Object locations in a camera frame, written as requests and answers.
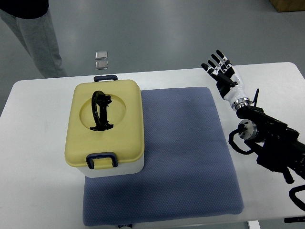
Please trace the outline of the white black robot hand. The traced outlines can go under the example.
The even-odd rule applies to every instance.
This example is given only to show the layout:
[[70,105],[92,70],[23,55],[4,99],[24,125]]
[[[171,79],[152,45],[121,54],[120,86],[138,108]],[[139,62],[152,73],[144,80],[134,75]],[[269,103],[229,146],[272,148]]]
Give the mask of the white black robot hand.
[[211,57],[213,60],[202,63],[201,67],[216,81],[222,99],[228,101],[234,111],[251,105],[252,101],[244,92],[244,83],[236,67],[220,50],[216,50]]

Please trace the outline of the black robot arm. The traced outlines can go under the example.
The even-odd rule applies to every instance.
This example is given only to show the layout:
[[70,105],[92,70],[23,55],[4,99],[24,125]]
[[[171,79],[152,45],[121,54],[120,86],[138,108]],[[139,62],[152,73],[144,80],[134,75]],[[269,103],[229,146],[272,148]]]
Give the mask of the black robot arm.
[[305,145],[298,141],[298,131],[257,107],[257,99],[258,94],[252,102],[243,101],[236,106],[241,122],[229,134],[229,144],[240,154],[256,153],[259,165],[283,174],[286,183],[292,184],[290,170],[305,177]]

